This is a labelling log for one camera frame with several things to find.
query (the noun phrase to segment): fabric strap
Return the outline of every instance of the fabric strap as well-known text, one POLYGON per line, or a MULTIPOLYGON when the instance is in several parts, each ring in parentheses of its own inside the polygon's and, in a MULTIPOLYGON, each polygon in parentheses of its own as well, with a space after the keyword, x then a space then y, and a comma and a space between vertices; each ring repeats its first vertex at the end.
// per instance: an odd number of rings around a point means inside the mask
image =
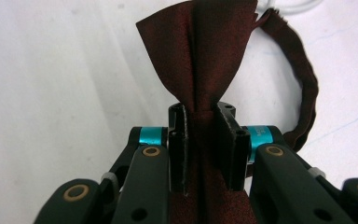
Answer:
POLYGON ((316 77, 287 22, 275 10, 256 21, 255 7, 255 0, 190 1, 137 23, 158 77, 189 117, 187 192, 172 193, 171 223, 255 223, 246 192, 227 190, 218 169, 213 113, 241 65, 255 27, 281 46, 302 84, 299 122, 284 135, 285 141, 299 150, 307 140, 315 119, 316 77))

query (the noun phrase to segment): maroon cloth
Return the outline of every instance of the maroon cloth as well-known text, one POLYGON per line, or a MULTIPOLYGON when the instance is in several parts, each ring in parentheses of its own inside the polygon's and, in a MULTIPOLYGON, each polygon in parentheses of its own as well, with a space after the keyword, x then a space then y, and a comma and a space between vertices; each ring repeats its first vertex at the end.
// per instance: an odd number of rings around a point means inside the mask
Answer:
POLYGON ((137 23, 161 82, 189 116, 187 191, 172 194, 171 223, 255 223, 246 192, 227 190, 216 166, 213 109, 237 73, 257 26, 281 45, 303 83, 300 121, 285 139, 296 149, 307 139, 315 115, 316 78, 286 22, 272 10, 256 22, 255 7, 255 0, 184 2, 137 23))

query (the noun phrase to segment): white cable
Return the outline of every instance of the white cable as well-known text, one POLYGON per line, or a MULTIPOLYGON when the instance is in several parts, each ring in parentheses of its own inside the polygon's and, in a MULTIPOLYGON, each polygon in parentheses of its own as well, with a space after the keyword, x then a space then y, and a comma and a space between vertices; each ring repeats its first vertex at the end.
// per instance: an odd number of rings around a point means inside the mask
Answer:
POLYGON ((257 4, 257 10, 264 12, 270 7, 274 7, 279 10, 280 14, 290 15, 308 11, 313 7, 318 6, 322 1, 323 0, 309 0, 308 2, 304 2, 295 6, 275 6, 275 0, 268 0, 267 3, 260 1, 257 4))

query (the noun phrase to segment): white background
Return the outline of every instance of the white background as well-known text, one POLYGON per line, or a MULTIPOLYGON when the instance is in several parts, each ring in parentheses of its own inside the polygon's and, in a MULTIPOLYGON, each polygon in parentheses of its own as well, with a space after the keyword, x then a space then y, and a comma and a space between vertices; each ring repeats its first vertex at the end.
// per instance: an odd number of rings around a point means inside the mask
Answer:
MULTIPOLYGON (((0 223, 33 222, 66 181, 99 181, 131 127, 168 125, 176 99, 158 80, 135 23, 177 2, 0 0, 0 223)), ((358 0, 323 1, 285 18, 320 82, 317 119, 300 155, 340 188, 358 176, 358 0)), ((239 124, 295 127, 300 87, 261 31, 222 101, 237 107, 239 124)))

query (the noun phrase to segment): cyan spacer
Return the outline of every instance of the cyan spacer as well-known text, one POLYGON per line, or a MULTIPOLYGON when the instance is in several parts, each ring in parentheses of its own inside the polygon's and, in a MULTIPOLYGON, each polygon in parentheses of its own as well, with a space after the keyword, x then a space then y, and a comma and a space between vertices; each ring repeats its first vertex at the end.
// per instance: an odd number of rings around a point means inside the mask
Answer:
POLYGON ((139 135, 139 144, 161 146, 161 139, 162 127, 142 127, 139 135))
POLYGON ((271 131, 269 127, 264 125, 258 126, 246 126, 248 128, 249 133, 251 134, 251 145, 252 145, 252 153, 249 158, 249 162, 255 162, 255 151, 257 148, 266 143, 273 143, 274 139, 272 138, 271 131))

